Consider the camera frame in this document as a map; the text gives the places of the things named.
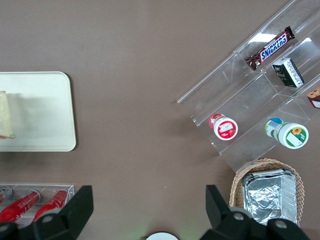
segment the brown table surface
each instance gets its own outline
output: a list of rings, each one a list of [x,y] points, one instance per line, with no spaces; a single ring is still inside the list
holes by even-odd
[[[199,239],[210,228],[206,185],[228,201],[234,172],[176,101],[287,2],[1,1],[0,71],[68,74],[77,134],[71,152],[0,153],[1,182],[92,185],[95,211],[80,239]],[[312,239],[318,120],[305,147],[267,154],[300,173],[301,227]]]

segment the candy bar wrapper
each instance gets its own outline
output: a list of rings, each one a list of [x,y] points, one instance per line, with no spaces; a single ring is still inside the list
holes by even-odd
[[[293,34],[290,26],[287,26],[282,33],[278,34],[274,39],[268,42],[268,44],[260,49],[255,55],[246,59],[246,62],[253,70],[256,70],[257,67],[265,60],[294,38],[295,35]]]

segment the food item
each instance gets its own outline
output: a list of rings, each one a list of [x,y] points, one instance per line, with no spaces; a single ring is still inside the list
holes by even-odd
[[[285,86],[288,87],[301,87],[305,81],[303,80],[298,68],[291,58],[284,58],[275,61],[272,68],[280,77]]]
[[[209,126],[221,140],[231,140],[238,133],[237,123],[223,114],[217,113],[210,117]]]
[[[0,91],[0,138],[14,139],[16,136],[12,127],[8,97],[5,91]]]
[[[47,201],[35,214],[32,222],[35,222],[43,214],[53,209],[60,209],[64,206],[68,192],[66,190],[59,190],[49,201]]]
[[[0,204],[12,197],[12,189],[9,186],[0,186]]]
[[[241,179],[243,208],[254,220],[267,225],[270,219],[297,220],[297,181],[287,168],[247,173]]]
[[[320,86],[309,92],[307,97],[314,108],[320,109]]]
[[[266,46],[260,49],[255,55],[252,55],[246,62],[253,69],[256,70],[267,58],[272,56],[276,51],[282,48],[291,39],[294,39],[290,26],[284,29],[284,32],[278,34],[274,39],[272,39]]]
[[[305,126],[293,122],[284,122],[277,117],[270,119],[265,124],[265,133],[289,149],[299,149],[309,139],[309,132]]]
[[[11,203],[0,212],[0,223],[15,222],[26,211],[40,200],[40,193],[36,190],[30,190],[27,195]]]

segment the clear plastic box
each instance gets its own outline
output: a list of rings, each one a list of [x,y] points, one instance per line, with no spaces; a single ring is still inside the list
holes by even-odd
[[[252,70],[245,60],[287,26],[295,39]],[[293,60],[303,86],[283,84],[272,69],[272,63],[282,58]],[[320,113],[306,96],[320,85],[319,73],[320,1],[292,0],[177,102],[237,172],[278,144],[265,133],[269,119],[305,124]],[[237,122],[235,138],[223,141],[215,135],[208,123],[216,113]]]
[[[12,204],[14,201],[24,197],[29,190],[37,190],[41,194],[41,199],[33,207],[31,207],[24,215],[22,215],[16,223],[22,227],[29,225],[36,214],[48,200],[50,200],[59,190],[66,190],[68,192],[64,205],[75,195],[73,185],[38,185],[38,184],[7,184],[1,183],[0,186],[9,186],[12,191],[12,197],[0,203],[0,212]]]

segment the container lid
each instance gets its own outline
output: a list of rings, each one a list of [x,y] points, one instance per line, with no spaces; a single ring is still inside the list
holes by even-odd
[[[178,240],[178,238],[167,232],[157,232],[149,236],[146,240]]]
[[[238,133],[237,123],[229,117],[221,117],[214,123],[215,135],[224,141],[233,139]]]
[[[31,194],[31,193],[33,193],[33,192],[35,192],[36,194],[38,194],[39,200],[40,200],[40,199],[41,199],[41,194],[40,194],[40,192],[39,192],[38,190],[34,190],[34,189],[29,190],[29,191],[26,193],[26,195],[29,195],[29,194]]]
[[[301,124],[288,123],[279,130],[278,139],[282,145],[289,149],[299,149],[307,143],[309,132]]]

